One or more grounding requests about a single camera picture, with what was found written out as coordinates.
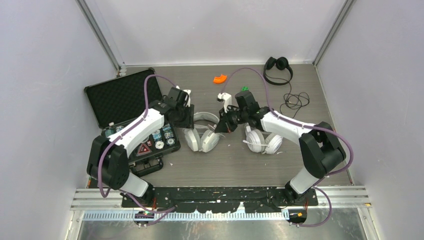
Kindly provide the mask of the white round gaming headphones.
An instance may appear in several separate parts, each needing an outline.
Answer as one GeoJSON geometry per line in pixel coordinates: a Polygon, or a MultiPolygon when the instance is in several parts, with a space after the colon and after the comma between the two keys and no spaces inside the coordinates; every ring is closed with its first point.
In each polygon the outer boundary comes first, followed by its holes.
{"type": "Polygon", "coordinates": [[[248,148],[254,153],[273,155],[283,143],[283,138],[275,133],[264,136],[263,132],[250,127],[247,123],[243,128],[246,138],[242,142],[247,144],[248,148]]]}

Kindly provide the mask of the white grey angular headphones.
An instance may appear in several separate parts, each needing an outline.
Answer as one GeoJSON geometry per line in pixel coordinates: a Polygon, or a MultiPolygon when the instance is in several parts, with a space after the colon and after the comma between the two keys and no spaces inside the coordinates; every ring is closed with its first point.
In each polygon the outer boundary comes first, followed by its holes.
{"type": "Polygon", "coordinates": [[[193,115],[193,120],[194,122],[206,121],[211,123],[212,126],[198,125],[194,129],[184,128],[182,130],[184,139],[193,152],[208,153],[216,147],[220,140],[220,135],[215,133],[219,118],[210,112],[196,112],[193,115]]]}

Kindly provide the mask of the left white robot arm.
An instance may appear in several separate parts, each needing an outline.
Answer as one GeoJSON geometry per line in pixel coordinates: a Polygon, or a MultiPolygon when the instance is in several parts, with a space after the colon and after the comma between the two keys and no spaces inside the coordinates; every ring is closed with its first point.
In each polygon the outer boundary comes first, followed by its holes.
{"type": "Polygon", "coordinates": [[[91,145],[86,172],[98,183],[134,196],[141,207],[153,202],[151,184],[130,171],[131,153],[151,134],[170,124],[176,128],[194,128],[191,91],[172,87],[162,99],[146,106],[143,113],[123,130],[110,137],[97,136],[91,145]]]}

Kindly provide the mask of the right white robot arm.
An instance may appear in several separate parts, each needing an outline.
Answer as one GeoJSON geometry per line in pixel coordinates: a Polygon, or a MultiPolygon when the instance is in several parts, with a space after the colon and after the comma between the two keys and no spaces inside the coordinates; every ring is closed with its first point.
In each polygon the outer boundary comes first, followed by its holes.
{"type": "Polygon", "coordinates": [[[248,90],[237,93],[235,99],[237,105],[232,105],[230,94],[218,94],[217,101],[223,103],[223,108],[219,111],[216,133],[232,133],[243,126],[244,143],[255,153],[274,154],[283,139],[299,146],[303,167],[283,190],[291,205],[299,205],[306,197],[305,192],[346,159],[346,152],[328,123],[305,123],[267,106],[260,107],[248,90]]]}

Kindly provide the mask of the black small headphones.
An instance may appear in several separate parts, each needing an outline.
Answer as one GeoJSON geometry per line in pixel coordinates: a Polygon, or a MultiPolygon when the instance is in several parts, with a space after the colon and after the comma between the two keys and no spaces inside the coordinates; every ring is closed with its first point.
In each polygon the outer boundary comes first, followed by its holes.
{"type": "Polygon", "coordinates": [[[294,77],[294,71],[290,66],[288,59],[284,56],[279,58],[269,57],[263,66],[262,76],[265,81],[272,86],[289,86],[289,91],[283,95],[283,102],[279,107],[279,111],[282,114],[282,107],[286,106],[288,109],[294,111],[292,118],[294,119],[300,109],[308,106],[311,102],[310,96],[307,92],[300,92],[297,94],[293,93],[293,87],[291,81],[294,77]],[[288,71],[289,78],[283,77],[272,77],[267,74],[267,71],[276,67],[279,71],[288,71]]]}

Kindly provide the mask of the orange curved plastic piece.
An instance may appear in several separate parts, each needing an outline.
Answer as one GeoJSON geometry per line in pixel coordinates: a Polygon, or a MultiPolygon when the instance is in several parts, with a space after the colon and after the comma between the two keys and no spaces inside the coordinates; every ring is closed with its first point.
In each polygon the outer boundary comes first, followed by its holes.
{"type": "Polygon", "coordinates": [[[223,84],[223,83],[225,83],[226,82],[226,80],[227,80],[227,78],[228,78],[228,76],[227,75],[224,75],[224,74],[221,74],[220,76],[215,76],[214,78],[213,78],[213,83],[214,84],[223,84]]]}

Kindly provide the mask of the black poker chip case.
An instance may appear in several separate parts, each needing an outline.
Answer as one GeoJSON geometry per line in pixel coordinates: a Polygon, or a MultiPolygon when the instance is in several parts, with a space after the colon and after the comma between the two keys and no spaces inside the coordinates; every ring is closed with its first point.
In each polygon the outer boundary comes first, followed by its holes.
{"type": "MultiPolygon", "coordinates": [[[[84,88],[103,137],[123,130],[143,114],[144,82],[154,74],[155,70],[148,68],[84,88]]],[[[176,129],[166,124],[134,149],[128,159],[129,169],[138,177],[159,171],[164,166],[163,156],[180,148],[176,129]]]]}

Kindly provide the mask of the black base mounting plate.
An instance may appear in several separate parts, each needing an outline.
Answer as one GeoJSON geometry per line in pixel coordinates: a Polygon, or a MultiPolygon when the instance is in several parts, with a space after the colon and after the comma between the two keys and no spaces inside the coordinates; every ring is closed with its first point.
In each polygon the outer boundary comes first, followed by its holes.
{"type": "Polygon", "coordinates": [[[315,207],[316,191],[309,189],[290,200],[284,188],[276,186],[237,187],[151,187],[142,197],[122,195],[123,208],[154,207],[157,211],[173,208],[176,213],[277,213],[284,207],[315,207]]]}

